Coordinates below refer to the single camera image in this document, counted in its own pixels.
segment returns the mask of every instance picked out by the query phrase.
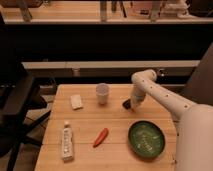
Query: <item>floor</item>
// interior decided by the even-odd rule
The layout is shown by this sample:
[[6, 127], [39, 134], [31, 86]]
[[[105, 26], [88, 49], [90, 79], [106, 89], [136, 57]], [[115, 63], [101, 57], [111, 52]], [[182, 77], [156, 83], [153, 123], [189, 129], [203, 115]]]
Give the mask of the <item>floor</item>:
[[[42, 110], [31, 110], [27, 114], [27, 119], [25, 120], [26, 123], [32, 122], [32, 120], [36, 120], [39, 116], [41, 116], [43, 113], [47, 112], [51, 109], [52, 102], [54, 100], [54, 96], [48, 95], [44, 96], [45, 100], [48, 102], [48, 106], [46, 109]], [[40, 126], [38, 126], [36, 129], [32, 131], [29, 135], [37, 140], [42, 140], [45, 127], [47, 125], [47, 120], [44, 121]], [[16, 161], [15, 169], [14, 171], [33, 171], [35, 168], [35, 164], [37, 161], [37, 157], [39, 154], [39, 148], [26, 144], [22, 145], [19, 151], [19, 155]], [[10, 153], [8, 153], [3, 158], [0, 158], [0, 171], [6, 171], [7, 168], [7, 162], [9, 159]]]

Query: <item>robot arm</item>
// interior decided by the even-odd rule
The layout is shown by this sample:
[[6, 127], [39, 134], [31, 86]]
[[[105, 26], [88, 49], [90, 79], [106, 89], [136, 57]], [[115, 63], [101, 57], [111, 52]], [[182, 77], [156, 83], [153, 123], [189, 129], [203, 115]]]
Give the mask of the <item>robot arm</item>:
[[196, 104], [156, 84], [154, 82], [156, 79], [157, 75], [154, 70], [146, 70], [133, 74], [132, 82], [134, 87], [130, 98], [133, 110], [144, 100], [146, 93], [178, 118], [192, 105]]
[[196, 104], [154, 83], [153, 70], [132, 76], [130, 105], [134, 110], [148, 93], [180, 119], [175, 171], [213, 171], [213, 107]]

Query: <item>paper cup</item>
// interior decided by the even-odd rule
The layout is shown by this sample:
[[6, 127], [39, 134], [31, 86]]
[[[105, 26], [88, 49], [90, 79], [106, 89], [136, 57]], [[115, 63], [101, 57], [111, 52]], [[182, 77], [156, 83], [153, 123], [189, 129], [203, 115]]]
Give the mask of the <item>paper cup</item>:
[[106, 83], [99, 83], [96, 86], [96, 95], [99, 104], [106, 104], [109, 96], [109, 86]]

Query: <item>dark wall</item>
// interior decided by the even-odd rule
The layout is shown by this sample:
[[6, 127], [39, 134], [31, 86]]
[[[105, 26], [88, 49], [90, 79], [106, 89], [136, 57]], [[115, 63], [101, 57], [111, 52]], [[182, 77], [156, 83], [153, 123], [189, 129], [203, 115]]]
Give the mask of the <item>dark wall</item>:
[[23, 61], [196, 60], [213, 41], [213, 24], [7, 27]]

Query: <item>chair armrest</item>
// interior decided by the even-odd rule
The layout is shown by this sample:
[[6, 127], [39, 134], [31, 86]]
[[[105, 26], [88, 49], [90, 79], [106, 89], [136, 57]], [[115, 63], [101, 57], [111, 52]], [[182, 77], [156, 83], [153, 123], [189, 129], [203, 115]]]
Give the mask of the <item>chair armrest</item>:
[[4, 107], [0, 110], [0, 115], [13, 116], [19, 115], [28, 108], [29, 99], [32, 97], [35, 88], [35, 79], [26, 76], [20, 79], [12, 90]]

